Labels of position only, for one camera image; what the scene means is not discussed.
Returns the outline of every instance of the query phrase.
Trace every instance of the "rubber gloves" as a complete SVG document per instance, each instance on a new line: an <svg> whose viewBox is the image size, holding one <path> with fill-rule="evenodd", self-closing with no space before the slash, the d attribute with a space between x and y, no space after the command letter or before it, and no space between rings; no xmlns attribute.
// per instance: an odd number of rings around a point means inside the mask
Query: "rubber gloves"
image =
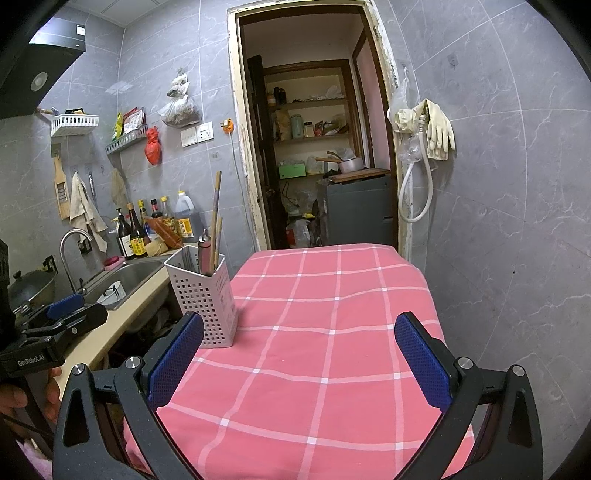
<svg viewBox="0 0 591 480"><path fill-rule="evenodd" d="M456 140L452 124L438 104L425 99L415 108L399 110L394 113L393 118L389 116L388 119L395 132L415 134L418 131L418 119L423 114L425 106L429 112L427 157L435 160L447 160L449 148L456 149Z"/></svg>

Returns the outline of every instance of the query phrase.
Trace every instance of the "white wire basket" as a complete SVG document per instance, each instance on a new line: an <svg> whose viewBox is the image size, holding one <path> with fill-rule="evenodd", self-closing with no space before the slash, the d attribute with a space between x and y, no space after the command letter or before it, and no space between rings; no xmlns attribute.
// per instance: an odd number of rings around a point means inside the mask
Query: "white wire basket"
<svg viewBox="0 0 591 480"><path fill-rule="evenodd" d="M164 265L183 314L201 315L205 333L201 348L232 346L238 325L238 312L230 288L230 276L224 255L211 277L197 272L199 249L186 245Z"/></svg>
<svg viewBox="0 0 591 480"><path fill-rule="evenodd" d="M98 115L57 115L51 120L51 136L87 135L99 126Z"/></svg>

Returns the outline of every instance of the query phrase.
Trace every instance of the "jar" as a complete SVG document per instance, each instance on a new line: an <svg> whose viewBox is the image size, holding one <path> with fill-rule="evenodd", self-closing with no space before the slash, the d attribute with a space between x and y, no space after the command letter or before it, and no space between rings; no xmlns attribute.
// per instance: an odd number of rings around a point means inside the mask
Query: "jar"
<svg viewBox="0 0 591 480"><path fill-rule="evenodd" d="M290 117L291 120L291 137L304 138L304 123L301 115L298 113Z"/></svg>
<svg viewBox="0 0 591 480"><path fill-rule="evenodd" d="M304 122L304 137L314 136L314 125L312 122Z"/></svg>

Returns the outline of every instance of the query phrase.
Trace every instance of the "cooking pot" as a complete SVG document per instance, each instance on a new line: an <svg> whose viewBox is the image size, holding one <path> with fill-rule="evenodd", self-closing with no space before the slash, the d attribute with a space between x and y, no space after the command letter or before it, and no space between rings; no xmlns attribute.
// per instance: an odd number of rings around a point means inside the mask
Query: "cooking pot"
<svg viewBox="0 0 591 480"><path fill-rule="evenodd" d="M363 158L361 157L348 158L347 160L344 160L334 152L327 152L327 155L330 155L330 157L316 158L316 161L338 163L339 171L341 173L350 173L352 171L359 171L365 168L365 163L363 162Z"/></svg>
<svg viewBox="0 0 591 480"><path fill-rule="evenodd" d="M33 270L21 275L19 270L13 276L14 282L8 287L8 302L13 312L21 307L32 308L48 305L56 296L56 272Z"/></svg>

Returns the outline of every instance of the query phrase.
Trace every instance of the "doorway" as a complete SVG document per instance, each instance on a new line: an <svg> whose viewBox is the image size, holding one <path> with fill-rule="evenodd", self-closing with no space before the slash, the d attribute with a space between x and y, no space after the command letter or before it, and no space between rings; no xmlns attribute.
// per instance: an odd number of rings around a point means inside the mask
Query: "doorway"
<svg viewBox="0 0 591 480"><path fill-rule="evenodd" d="M238 119L243 99L248 120L239 134L263 249L398 246L397 164L385 115L395 68L384 73L364 2L352 3L233 13ZM363 170L343 174L338 156L358 158Z"/></svg>

